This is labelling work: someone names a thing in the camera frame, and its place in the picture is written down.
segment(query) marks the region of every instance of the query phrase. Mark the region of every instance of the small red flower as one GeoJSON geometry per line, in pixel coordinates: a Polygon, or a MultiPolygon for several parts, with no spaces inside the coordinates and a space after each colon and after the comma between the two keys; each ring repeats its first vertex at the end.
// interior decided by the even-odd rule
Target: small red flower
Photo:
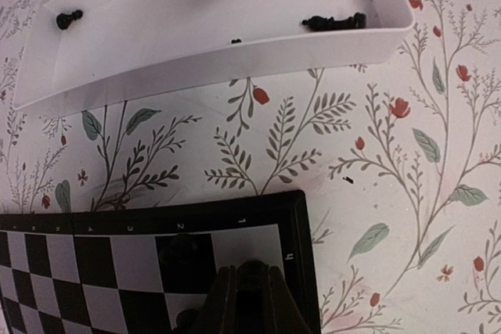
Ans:
{"type": "Polygon", "coordinates": [[[45,195],[41,198],[41,205],[45,208],[48,209],[50,207],[50,198],[45,195]]]}
{"type": "Polygon", "coordinates": [[[381,295],[379,293],[373,293],[373,296],[370,298],[370,306],[375,307],[379,303],[379,299],[381,295]]]}
{"type": "Polygon", "coordinates": [[[261,88],[254,88],[252,95],[254,96],[254,99],[262,105],[269,102],[268,94],[261,88]]]}
{"type": "Polygon", "coordinates": [[[398,119],[403,119],[410,114],[409,103],[404,101],[402,98],[397,98],[395,101],[395,106],[390,105],[390,111],[398,119]]]}
{"type": "Polygon", "coordinates": [[[438,27],[433,27],[433,34],[440,38],[442,36],[442,31],[438,27]]]}
{"type": "Polygon", "coordinates": [[[358,150],[363,150],[363,148],[366,146],[366,142],[363,141],[363,138],[359,137],[355,140],[355,147],[358,150]]]}
{"type": "Polygon", "coordinates": [[[468,68],[466,68],[466,66],[457,66],[456,73],[463,82],[468,82],[471,79],[471,76],[468,74],[468,68]]]}
{"type": "Polygon", "coordinates": [[[81,173],[78,174],[78,181],[80,182],[80,186],[83,187],[87,180],[88,180],[88,175],[85,173],[85,170],[82,168],[81,173]]]}
{"type": "Polygon", "coordinates": [[[439,282],[441,282],[443,279],[444,282],[448,282],[451,279],[450,276],[451,276],[452,272],[454,271],[454,267],[451,266],[450,268],[447,268],[447,264],[446,264],[440,271],[442,272],[442,275],[437,277],[437,280],[439,282]]]}
{"type": "Polygon", "coordinates": [[[423,10],[423,2],[421,0],[409,0],[410,6],[413,7],[414,9],[420,9],[420,11],[423,10]]]}
{"type": "Polygon", "coordinates": [[[480,272],[484,270],[484,260],[482,260],[482,257],[478,256],[477,258],[474,259],[473,261],[473,266],[475,266],[475,270],[480,272]]]}

